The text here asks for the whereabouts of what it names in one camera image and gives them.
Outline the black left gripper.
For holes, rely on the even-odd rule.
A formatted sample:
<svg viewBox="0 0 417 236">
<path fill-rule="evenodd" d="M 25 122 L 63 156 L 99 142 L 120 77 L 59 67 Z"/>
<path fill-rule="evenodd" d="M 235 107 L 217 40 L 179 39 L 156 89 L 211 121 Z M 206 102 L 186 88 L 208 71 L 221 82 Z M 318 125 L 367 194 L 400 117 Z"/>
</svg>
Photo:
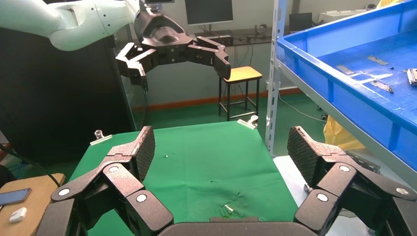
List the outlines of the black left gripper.
<svg viewBox="0 0 417 236">
<path fill-rule="evenodd" d="M 134 30 L 142 48 L 129 42 L 117 54 L 116 61 L 119 74 L 129 78 L 132 85 L 141 86 L 143 93 L 149 90 L 147 72 L 158 65 L 186 60 L 211 66 L 219 77 L 230 78 L 231 65 L 225 46 L 202 36 L 193 40 L 163 10 L 139 11 Z"/>
</svg>

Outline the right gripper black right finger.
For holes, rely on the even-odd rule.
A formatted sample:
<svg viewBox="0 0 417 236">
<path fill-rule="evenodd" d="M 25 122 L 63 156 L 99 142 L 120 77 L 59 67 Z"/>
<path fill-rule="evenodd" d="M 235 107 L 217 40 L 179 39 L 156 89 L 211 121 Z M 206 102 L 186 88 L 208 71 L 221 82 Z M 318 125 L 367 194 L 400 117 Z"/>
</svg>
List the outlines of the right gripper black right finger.
<svg viewBox="0 0 417 236">
<path fill-rule="evenodd" d="M 415 191 L 360 166 L 341 148 L 313 140 L 300 126 L 290 129 L 287 149 L 311 189 L 296 223 L 323 236 L 346 209 L 379 236 L 416 235 Z"/>
</svg>

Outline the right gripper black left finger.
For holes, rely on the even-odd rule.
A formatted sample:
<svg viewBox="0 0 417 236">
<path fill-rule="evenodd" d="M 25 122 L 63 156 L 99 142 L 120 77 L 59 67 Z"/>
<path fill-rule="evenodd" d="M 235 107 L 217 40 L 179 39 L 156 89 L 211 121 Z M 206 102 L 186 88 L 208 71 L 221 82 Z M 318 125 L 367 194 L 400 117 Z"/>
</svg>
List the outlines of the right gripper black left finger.
<svg viewBox="0 0 417 236">
<path fill-rule="evenodd" d="M 39 236 L 85 236 L 114 210 L 136 236 L 156 236 L 172 225 L 172 213 L 144 186 L 155 152 L 151 126 L 135 140 L 112 147 L 93 170 L 51 194 Z"/>
</svg>

